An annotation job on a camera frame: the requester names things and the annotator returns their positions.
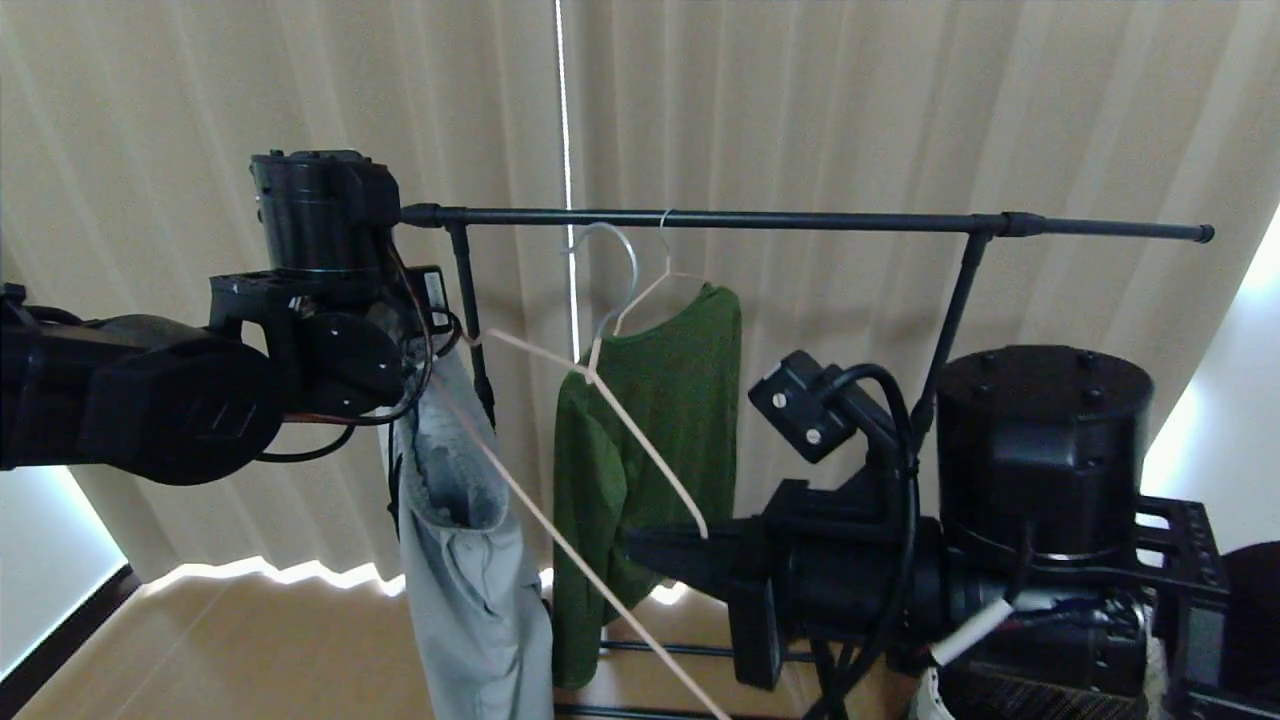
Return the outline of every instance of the green long sleeve shirt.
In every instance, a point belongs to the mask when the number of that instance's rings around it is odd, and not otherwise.
[[[598,373],[692,495],[707,521],[733,511],[742,313],[737,296],[703,286],[676,316],[611,337]],[[654,461],[599,391],[577,373],[556,410],[556,527],[627,607],[662,578],[626,559],[630,528],[691,516]],[[617,612],[556,550],[553,679],[580,688],[595,675],[600,626]]]

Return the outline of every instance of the gray pants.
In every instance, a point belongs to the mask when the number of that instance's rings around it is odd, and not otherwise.
[[[417,413],[396,423],[399,529],[431,706],[439,720],[550,720],[552,628],[508,488],[440,401],[497,439],[460,350],[435,361]]]

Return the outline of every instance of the brown floor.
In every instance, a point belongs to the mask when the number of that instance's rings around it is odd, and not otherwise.
[[[727,644],[723,606],[691,594],[637,611],[663,642]],[[611,637],[628,633],[611,628]],[[733,682],[724,659],[677,656],[732,714],[799,717],[817,697],[809,666],[773,693]],[[851,717],[899,717],[911,687],[879,669],[849,700]],[[700,710],[652,653],[612,652],[561,702]],[[18,714],[18,720],[431,717],[403,596],[261,575],[187,578],[138,591]]]

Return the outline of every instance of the curtain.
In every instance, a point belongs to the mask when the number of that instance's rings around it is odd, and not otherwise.
[[[5,279],[82,316],[201,325],[209,275],[269,266],[247,168],[273,147],[356,147],[390,167],[404,204],[561,206],[554,22],[547,3],[5,3]],[[408,263],[456,279],[443,233],[397,238]],[[547,228],[472,232],[486,325],[568,346],[563,242]],[[448,292],[458,304],[456,282]],[[503,456],[548,487],[558,378],[513,352],[489,365]],[[332,437],[288,428],[273,450]],[[399,573],[370,430],[325,460],[196,488],[73,471],[143,579],[256,555]]]
[[[593,3],[564,8],[576,206],[998,213],[1212,223],[1207,246],[1034,237],[987,250],[952,356],[1065,343],[1156,379],[1152,432],[1219,327],[1280,200],[1272,3]],[[641,287],[654,231],[631,233]],[[796,348],[919,392],[963,238],[669,231],[676,270],[744,304],[744,392]],[[580,265],[581,333],[628,265]],[[623,333],[669,316],[673,281]],[[744,401],[736,512],[780,478],[835,487]],[[936,510],[932,443],[922,495]]]

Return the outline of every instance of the clothes rack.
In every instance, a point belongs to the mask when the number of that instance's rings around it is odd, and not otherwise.
[[[933,357],[925,375],[924,391],[911,410],[916,450],[933,424],[933,388],[938,370],[946,364],[955,342],[960,318],[973,288],[983,252],[996,237],[1032,237],[1038,234],[1080,234],[1137,238],[1169,238],[1204,243],[1212,240],[1210,225],[1172,225],[1160,223],[1129,223],[1112,220],[1082,220],[1046,218],[1032,213],[1000,213],[970,215],[924,214],[868,214],[868,213],[739,213],[739,211],[684,211],[684,210],[562,210],[562,209],[488,209],[442,206],[436,204],[410,205],[401,210],[401,222],[420,228],[443,228],[453,243],[453,256],[458,269],[462,295],[462,313],[466,332],[480,334],[480,311],[476,304],[475,277],[471,269],[470,225],[586,225],[611,223],[618,227],[672,227],[716,229],[771,229],[771,231],[844,231],[844,232],[928,232],[961,233],[968,236],[960,272],[956,277],[942,331],[934,346]],[[495,423],[493,384],[485,366],[484,348],[471,348],[475,370],[475,391],[490,423]],[[648,646],[630,641],[604,641],[602,648],[627,652],[652,652]],[[666,644],[673,655],[733,657],[733,650],[703,644]],[[837,673],[829,651],[824,657],[814,653],[786,653],[786,660],[814,664],[819,684],[826,688]],[[573,716],[621,717],[632,720],[692,720],[713,717],[701,711],[649,710],[632,707],[603,707],[593,705],[557,703],[556,712]],[[829,717],[842,717],[842,708]],[[759,716],[739,716],[741,720],[776,720]]]

